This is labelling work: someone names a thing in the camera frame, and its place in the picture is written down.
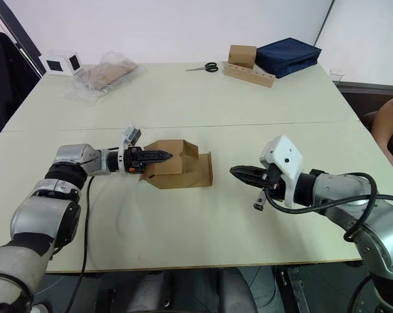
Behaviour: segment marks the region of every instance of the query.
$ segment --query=blue fabric bag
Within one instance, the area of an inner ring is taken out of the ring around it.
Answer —
[[[276,78],[317,64],[321,49],[293,38],[257,49],[256,64]]]

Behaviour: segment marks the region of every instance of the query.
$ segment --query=plastic bag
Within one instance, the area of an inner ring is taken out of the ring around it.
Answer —
[[[144,69],[128,60],[122,53],[108,52],[101,62],[84,68],[69,84],[67,98],[86,104],[94,104],[114,88],[125,85],[143,73]]]

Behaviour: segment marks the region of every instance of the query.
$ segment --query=scissors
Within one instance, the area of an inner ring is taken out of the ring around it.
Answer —
[[[186,72],[189,72],[191,70],[206,70],[207,72],[217,72],[218,67],[217,63],[215,62],[208,62],[207,64],[204,65],[204,67],[198,67],[198,68],[191,68],[190,70],[186,70]]]

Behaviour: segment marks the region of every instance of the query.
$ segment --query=person's arm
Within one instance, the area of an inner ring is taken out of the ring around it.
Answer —
[[[372,136],[393,166],[393,156],[388,150],[388,142],[393,135],[393,99],[379,109],[372,124]]]

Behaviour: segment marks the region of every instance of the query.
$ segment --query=robotic arm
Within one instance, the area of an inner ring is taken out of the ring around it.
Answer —
[[[12,217],[12,240],[0,246],[0,312],[29,312],[33,295],[53,254],[69,244],[80,216],[80,192],[88,176],[143,173],[146,164],[172,157],[134,147],[141,133],[129,127],[119,149],[88,144],[59,148],[52,167]]]
[[[266,146],[260,162],[266,169],[254,166],[230,169],[239,180],[262,189],[254,208],[263,210],[268,201],[285,213],[315,211],[342,227],[347,231],[345,239],[355,243],[371,273],[381,312],[393,312],[393,205],[385,201],[393,200],[393,196],[376,195],[370,208],[375,209],[368,210],[372,188],[368,179],[361,176],[373,180],[371,177],[363,173],[331,175],[318,170],[302,173],[302,155],[285,136]],[[286,207],[274,200],[285,200]],[[295,203],[307,208],[297,208]]]

